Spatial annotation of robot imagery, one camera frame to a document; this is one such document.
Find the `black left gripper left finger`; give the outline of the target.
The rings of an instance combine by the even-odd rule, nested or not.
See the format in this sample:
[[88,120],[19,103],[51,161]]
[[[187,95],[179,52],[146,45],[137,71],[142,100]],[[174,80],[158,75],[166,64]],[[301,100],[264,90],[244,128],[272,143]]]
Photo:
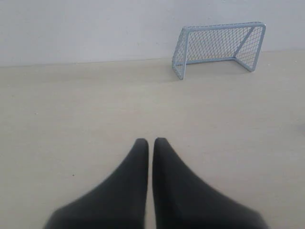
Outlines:
[[46,229],[143,229],[149,146],[136,139],[122,163],[101,184],[57,209]]

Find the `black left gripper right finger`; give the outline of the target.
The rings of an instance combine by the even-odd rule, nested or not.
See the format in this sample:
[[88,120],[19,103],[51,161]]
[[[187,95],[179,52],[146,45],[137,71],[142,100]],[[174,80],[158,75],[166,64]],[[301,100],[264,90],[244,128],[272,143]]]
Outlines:
[[267,229],[263,217],[200,179],[166,138],[153,148],[152,187],[158,229]]

